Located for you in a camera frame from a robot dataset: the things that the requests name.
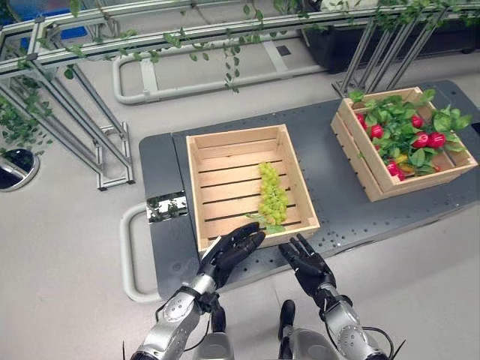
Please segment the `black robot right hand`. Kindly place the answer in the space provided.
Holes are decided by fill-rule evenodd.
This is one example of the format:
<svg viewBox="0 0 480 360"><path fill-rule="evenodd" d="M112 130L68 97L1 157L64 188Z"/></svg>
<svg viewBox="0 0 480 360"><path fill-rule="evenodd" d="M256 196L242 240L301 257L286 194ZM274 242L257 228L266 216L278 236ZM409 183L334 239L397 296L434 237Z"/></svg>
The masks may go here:
<svg viewBox="0 0 480 360"><path fill-rule="evenodd" d="M278 249L294 271L301 288L315 302L325 297L323 286L336 286L332 270L300 233L290 238L289 243L280 244Z"/></svg>

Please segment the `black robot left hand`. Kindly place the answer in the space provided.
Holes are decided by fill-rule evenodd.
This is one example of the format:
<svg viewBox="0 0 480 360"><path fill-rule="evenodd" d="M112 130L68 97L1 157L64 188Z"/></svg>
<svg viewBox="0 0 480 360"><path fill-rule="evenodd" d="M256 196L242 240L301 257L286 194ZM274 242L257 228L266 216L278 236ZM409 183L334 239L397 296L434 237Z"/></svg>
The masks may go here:
<svg viewBox="0 0 480 360"><path fill-rule="evenodd" d="M233 269L247 259L264 241L266 234L259 222L251 222L227 235L221 235L202 255L199 274L210 276L218 290L225 285Z"/></svg>

